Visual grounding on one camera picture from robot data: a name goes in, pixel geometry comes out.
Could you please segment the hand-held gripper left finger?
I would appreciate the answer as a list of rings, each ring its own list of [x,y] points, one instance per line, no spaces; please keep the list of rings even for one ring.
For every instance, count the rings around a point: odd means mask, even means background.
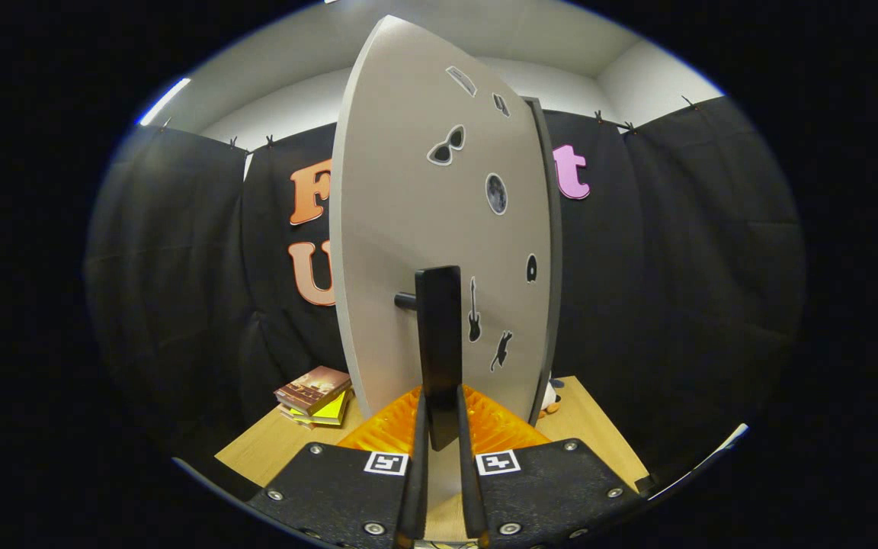
[[[341,548],[411,548],[428,522],[428,401],[408,390],[337,444],[307,444],[248,506]]]

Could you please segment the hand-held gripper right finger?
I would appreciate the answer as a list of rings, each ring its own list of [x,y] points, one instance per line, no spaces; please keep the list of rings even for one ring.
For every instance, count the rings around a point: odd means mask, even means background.
[[[481,548],[578,548],[643,508],[649,478],[624,480],[579,438],[550,441],[467,385],[457,389],[461,508]]]

